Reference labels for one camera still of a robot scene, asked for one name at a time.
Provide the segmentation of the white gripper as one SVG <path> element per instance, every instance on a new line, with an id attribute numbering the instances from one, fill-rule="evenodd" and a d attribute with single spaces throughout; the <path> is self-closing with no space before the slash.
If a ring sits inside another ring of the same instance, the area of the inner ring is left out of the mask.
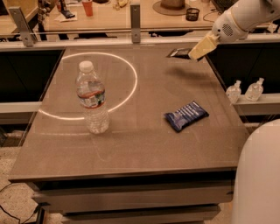
<path id="1" fill-rule="evenodd" d="M 219 42 L 229 43 L 244 38 L 249 32 L 245 18 L 245 10 L 239 6 L 225 10 L 214 22 L 212 31 L 188 53 L 190 59 L 198 60 L 204 57 L 213 51 Z"/>

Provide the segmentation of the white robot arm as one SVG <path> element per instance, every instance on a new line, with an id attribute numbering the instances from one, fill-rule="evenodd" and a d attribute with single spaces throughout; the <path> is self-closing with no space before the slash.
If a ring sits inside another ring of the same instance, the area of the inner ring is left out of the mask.
<path id="1" fill-rule="evenodd" d="M 280 0 L 238 0 L 189 52 L 197 60 L 218 44 L 233 42 L 256 26 L 280 17 Z M 280 224 L 280 122 L 256 129 L 237 167 L 231 224 Z"/>

